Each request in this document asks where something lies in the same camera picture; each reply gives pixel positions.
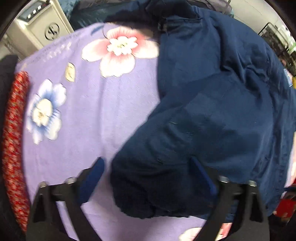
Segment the red patterned fabric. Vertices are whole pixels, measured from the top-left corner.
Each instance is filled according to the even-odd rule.
[[[4,183],[16,220],[24,232],[26,232],[27,229],[29,199],[22,172],[21,138],[28,90],[29,78],[27,72],[16,74],[7,103],[2,142],[2,169]]]

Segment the dark blue garment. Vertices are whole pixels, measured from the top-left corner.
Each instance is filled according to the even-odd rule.
[[[243,23],[185,0],[133,1],[113,20],[165,30],[161,101],[112,162],[117,206],[139,218],[207,218],[215,198],[194,157],[233,182],[256,181],[270,215],[286,181],[296,110],[273,50]]]

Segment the dark blue fabric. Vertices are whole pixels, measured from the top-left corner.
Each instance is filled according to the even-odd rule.
[[[112,162],[117,206],[139,218],[207,218],[215,198],[194,157],[233,182],[256,181],[270,215],[284,190],[296,110],[272,49],[243,23],[185,0],[133,1],[106,20],[166,30],[161,102]]]

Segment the flower center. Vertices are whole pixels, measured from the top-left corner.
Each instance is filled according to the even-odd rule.
[[[113,52],[116,56],[121,54],[127,55],[132,53],[132,49],[136,48],[136,37],[119,36],[117,39],[110,39],[110,44],[107,46],[108,52]]]
[[[48,99],[42,99],[33,109],[32,119],[38,126],[47,126],[52,111],[52,103]]]

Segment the pink flower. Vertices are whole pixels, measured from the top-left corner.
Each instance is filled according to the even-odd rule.
[[[106,37],[89,43],[82,50],[84,60],[101,60],[103,77],[120,77],[134,69],[135,58],[156,58],[159,55],[159,44],[147,40],[152,37],[150,30],[140,31],[121,26],[109,30]]]

